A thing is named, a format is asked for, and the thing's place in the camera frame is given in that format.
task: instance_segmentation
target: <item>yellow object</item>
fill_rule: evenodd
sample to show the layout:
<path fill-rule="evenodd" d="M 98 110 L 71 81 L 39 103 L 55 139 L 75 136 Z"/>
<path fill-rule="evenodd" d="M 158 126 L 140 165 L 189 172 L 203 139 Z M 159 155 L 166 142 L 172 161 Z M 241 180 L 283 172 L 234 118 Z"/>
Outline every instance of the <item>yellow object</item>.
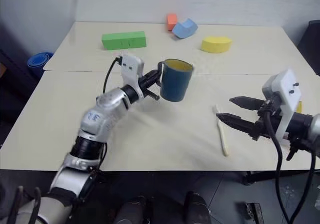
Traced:
<path fill-rule="evenodd" d="M 299 101 L 298 107 L 296 109 L 297 113 L 302 113 L 302 101 Z"/>
<path fill-rule="evenodd" d="M 209 53 L 223 53 L 229 50 L 232 40 L 227 37 L 207 37 L 202 40 L 201 50 Z"/>

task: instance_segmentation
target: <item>mug handle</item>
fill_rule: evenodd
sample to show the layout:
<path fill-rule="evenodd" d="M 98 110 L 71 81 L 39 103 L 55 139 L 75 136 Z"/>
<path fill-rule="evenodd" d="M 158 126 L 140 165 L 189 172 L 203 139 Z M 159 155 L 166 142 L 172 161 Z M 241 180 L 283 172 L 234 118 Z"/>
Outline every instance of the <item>mug handle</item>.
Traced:
<path fill-rule="evenodd" d="M 162 73 L 162 66 L 164 65 L 164 62 L 161 61 L 158 63 L 158 72 Z M 159 79 L 156 81 L 156 84 L 161 87 L 161 82 L 160 82 L 160 77 Z"/>

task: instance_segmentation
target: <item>floor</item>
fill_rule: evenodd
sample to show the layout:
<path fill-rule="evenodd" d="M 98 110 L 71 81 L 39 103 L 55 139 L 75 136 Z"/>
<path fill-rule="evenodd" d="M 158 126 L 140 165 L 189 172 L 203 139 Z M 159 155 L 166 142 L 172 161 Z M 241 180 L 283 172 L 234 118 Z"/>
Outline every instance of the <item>floor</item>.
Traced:
<path fill-rule="evenodd" d="M 79 208 L 68 223 L 107 224 L 117 209 L 129 199 L 144 195 L 149 199 L 168 198 L 177 210 L 184 203 L 188 191 L 202 195 L 211 210 L 212 224 L 253 224 L 243 215 L 244 202 L 258 202 L 264 223 L 284 224 L 275 193 L 274 181 L 245 186 L 243 172 L 114 172 L 103 173 L 88 201 Z M 15 188 L 23 185 L 29 193 L 39 186 L 47 192 L 54 172 L 0 170 L 4 192 L 0 192 L 0 217 L 8 214 Z M 303 191 L 306 174 L 282 178 L 281 194 L 289 215 L 292 214 Z M 320 190 L 320 176 L 313 178 L 307 201 L 295 223 L 320 223 L 320 211 L 314 205 Z"/>

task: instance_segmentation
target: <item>white stick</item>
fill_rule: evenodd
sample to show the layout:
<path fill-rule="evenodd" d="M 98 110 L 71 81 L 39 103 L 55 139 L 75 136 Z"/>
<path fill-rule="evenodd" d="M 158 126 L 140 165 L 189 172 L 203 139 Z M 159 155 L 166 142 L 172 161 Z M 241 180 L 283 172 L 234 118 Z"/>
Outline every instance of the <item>white stick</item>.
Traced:
<path fill-rule="evenodd" d="M 217 105 L 215 105 L 213 107 L 213 112 L 216 114 L 220 113 Z M 229 155 L 229 152 L 228 152 L 228 148 L 227 148 L 227 145 L 225 142 L 225 140 L 226 140 L 225 139 L 225 132 L 224 132 L 224 128 L 222 125 L 222 121 L 218 117 L 216 118 L 216 125 L 217 125 L 217 127 L 219 129 L 219 133 L 220 133 L 220 140 L 221 140 L 223 155 L 227 157 Z"/>

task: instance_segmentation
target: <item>blue arch block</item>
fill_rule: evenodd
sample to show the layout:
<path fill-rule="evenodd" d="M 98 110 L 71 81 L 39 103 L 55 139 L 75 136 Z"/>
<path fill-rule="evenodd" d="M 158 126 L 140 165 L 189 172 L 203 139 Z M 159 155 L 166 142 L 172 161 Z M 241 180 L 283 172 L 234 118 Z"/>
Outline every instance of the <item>blue arch block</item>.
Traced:
<path fill-rule="evenodd" d="M 176 25 L 172 30 L 172 33 L 174 33 L 179 38 L 187 38 L 193 35 L 197 29 L 198 29 L 198 25 L 188 18 L 183 23 L 180 23 L 180 22 L 176 23 Z"/>

